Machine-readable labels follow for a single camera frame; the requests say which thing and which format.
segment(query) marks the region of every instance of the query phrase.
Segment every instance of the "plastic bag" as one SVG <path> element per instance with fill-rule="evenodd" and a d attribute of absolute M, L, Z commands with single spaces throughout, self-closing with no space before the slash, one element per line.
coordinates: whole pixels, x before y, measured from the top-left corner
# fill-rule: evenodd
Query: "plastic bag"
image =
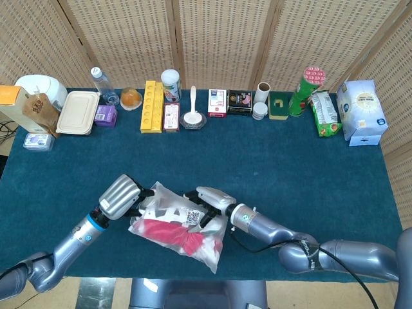
<path fill-rule="evenodd" d="M 201 231 L 189 232 L 207 211 L 159 182 L 152 189 L 155 190 L 154 196 L 140 203 L 142 216 L 131 219 L 129 231 L 180 255 L 204 262 L 215 274 L 223 249 L 227 218 L 216 216 Z"/>

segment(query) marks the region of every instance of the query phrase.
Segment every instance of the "red and white box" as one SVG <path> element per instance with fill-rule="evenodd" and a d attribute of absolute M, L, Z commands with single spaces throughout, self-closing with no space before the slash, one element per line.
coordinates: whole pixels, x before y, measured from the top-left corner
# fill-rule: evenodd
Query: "red and white box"
<path fill-rule="evenodd" d="M 209 105 L 207 114 L 209 117 L 226 117 L 227 90 L 209 89 Z"/>
<path fill-rule="evenodd" d="M 179 103 L 165 103 L 165 114 L 163 117 L 163 130 L 165 132 L 179 132 Z"/>

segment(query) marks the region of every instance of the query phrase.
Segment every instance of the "water bottle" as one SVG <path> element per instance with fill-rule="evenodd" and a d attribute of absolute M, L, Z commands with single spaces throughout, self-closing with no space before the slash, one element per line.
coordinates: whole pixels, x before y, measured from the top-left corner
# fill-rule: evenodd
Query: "water bottle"
<path fill-rule="evenodd" d="M 108 76 L 98 67 L 94 67 L 90 70 L 93 82 L 96 88 L 103 96 L 107 105 L 117 105 L 120 102 L 118 95 L 115 93 L 115 89 L 110 83 Z"/>

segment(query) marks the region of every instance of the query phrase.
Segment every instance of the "yellow egg tray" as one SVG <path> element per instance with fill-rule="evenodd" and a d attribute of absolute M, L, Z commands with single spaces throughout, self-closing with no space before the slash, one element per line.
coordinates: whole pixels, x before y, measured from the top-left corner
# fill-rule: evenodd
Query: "yellow egg tray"
<path fill-rule="evenodd" d="M 144 89 L 141 133 L 161 133 L 163 120 L 164 93 L 163 84 L 147 80 Z"/>

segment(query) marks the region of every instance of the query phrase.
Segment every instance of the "green box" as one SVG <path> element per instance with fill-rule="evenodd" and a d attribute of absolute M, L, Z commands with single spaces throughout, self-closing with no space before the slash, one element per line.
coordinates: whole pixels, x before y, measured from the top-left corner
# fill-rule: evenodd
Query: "green box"
<path fill-rule="evenodd" d="M 289 116 L 288 93 L 271 91 L 269 93 L 269 119 L 286 120 Z"/>

